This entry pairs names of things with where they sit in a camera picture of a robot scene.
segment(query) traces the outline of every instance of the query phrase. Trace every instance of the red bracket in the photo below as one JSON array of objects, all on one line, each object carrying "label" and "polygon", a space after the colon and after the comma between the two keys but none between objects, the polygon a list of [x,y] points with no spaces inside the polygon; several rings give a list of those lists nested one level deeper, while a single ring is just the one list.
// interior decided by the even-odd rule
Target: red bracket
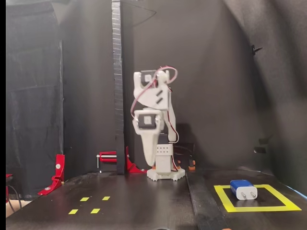
[{"label": "red bracket", "polygon": [[127,157],[127,172],[128,173],[146,173],[147,170],[138,169],[135,163],[132,163],[129,159],[128,146],[126,147],[126,157]]},{"label": "red bracket", "polygon": [[101,162],[117,162],[116,158],[104,158],[104,155],[109,155],[109,156],[115,155],[115,157],[116,157],[115,151],[113,151],[113,152],[100,152],[99,153],[99,160]]},{"label": "red bracket", "polygon": [[51,178],[52,184],[37,194],[48,195],[53,190],[57,189],[62,185],[62,182],[64,182],[64,166],[65,166],[65,156],[63,154],[57,154],[56,175]]},{"label": "red bracket", "polygon": [[[10,177],[12,176],[13,174],[5,174],[6,177]],[[6,198],[5,198],[5,203],[8,203],[9,200],[7,199],[7,197],[9,197],[9,188],[6,186]]]}]

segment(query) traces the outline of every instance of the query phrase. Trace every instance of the yellow tape marking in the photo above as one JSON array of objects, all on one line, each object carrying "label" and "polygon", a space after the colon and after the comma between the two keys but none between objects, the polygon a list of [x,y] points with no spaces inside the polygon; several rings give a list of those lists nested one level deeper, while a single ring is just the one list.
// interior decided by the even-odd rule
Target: yellow tape marking
[{"label": "yellow tape marking", "polygon": [[80,201],[87,201],[89,197],[83,197]]},{"label": "yellow tape marking", "polygon": [[99,212],[100,208],[94,208],[92,211],[91,211],[91,214],[97,214]]},{"label": "yellow tape marking", "polygon": [[268,184],[254,185],[256,188],[265,188],[272,193],[277,199],[279,199],[284,206],[272,206],[272,207],[234,207],[230,199],[226,195],[224,189],[230,188],[230,185],[215,185],[215,191],[221,199],[227,212],[277,212],[277,211],[301,211],[301,209],[291,202],[287,197],[278,192],[272,186]]},{"label": "yellow tape marking", "polygon": [[77,209],[73,209],[72,211],[70,211],[69,215],[76,214],[77,211]]}]

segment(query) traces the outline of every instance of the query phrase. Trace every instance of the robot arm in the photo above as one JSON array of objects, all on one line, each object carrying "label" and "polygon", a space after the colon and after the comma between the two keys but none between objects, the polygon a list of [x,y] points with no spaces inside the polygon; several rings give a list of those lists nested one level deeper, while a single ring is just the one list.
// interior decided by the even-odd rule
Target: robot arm
[{"label": "robot arm", "polygon": [[[146,70],[135,72],[134,78],[134,97],[135,100],[131,107],[131,115],[135,132],[141,135],[145,159],[148,165],[154,164],[156,147],[160,132],[164,129],[164,123],[168,128],[168,140],[174,143],[177,138],[176,119],[171,102],[171,90],[168,86],[177,77],[177,70],[172,80],[169,79],[169,71],[174,69],[164,67],[156,70]],[[136,102],[147,108],[134,111]]]},{"label": "robot arm", "polygon": [[[169,71],[175,70],[174,77],[169,79]],[[163,67],[156,70],[135,72],[134,97],[131,106],[131,116],[135,132],[141,136],[143,151],[148,165],[155,169],[147,171],[152,180],[178,180],[185,175],[183,169],[178,169],[173,158],[173,143],[177,143],[179,136],[176,131],[176,119],[171,102],[171,89],[168,84],[177,77],[177,70],[173,67]],[[143,110],[133,111],[136,102],[146,106]],[[165,124],[168,136],[164,134],[159,139]]]}]

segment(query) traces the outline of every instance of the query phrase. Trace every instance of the yellow square outline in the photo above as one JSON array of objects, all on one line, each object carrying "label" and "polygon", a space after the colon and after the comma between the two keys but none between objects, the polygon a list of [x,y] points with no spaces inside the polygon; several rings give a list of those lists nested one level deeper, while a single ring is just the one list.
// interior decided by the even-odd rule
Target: yellow square outline
[{"label": "yellow square outline", "polygon": [[226,195],[224,189],[230,188],[230,185],[215,185],[215,191],[221,199],[227,212],[277,212],[277,211],[301,211],[301,209],[291,202],[287,197],[278,192],[275,188],[269,184],[256,184],[256,188],[265,188],[272,193],[277,199],[279,199],[284,206],[272,206],[272,207],[234,207],[230,199]]}]

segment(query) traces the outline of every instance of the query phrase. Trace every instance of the black wall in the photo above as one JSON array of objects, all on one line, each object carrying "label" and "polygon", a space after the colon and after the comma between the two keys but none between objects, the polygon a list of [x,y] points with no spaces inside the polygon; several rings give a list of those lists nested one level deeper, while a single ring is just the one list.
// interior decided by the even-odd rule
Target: black wall
[{"label": "black wall", "polygon": [[260,118],[274,174],[307,195],[307,1],[225,1],[248,39],[270,99]]},{"label": "black wall", "polygon": [[[273,169],[306,194],[304,1],[225,2],[232,12],[219,0],[122,3],[125,109],[134,71],[174,66],[180,142],[195,143],[198,164]],[[264,47],[255,59],[252,44]],[[126,133],[134,161],[147,167],[130,117]],[[268,153],[254,153],[259,138],[271,136]]]},{"label": "black wall", "polygon": [[57,0],[63,48],[65,179],[97,171],[115,150],[110,0]]},{"label": "black wall", "polygon": [[50,2],[6,6],[6,173],[23,198],[51,184],[62,153],[59,27]]},{"label": "black wall", "polygon": [[[134,71],[174,66],[179,76],[171,87],[180,142],[195,143],[199,163],[268,168],[265,156],[253,152],[263,137],[253,85],[259,76],[250,44],[227,7],[216,0],[122,6],[126,110],[133,100]],[[146,167],[141,139],[127,120],[135,162]]]}]

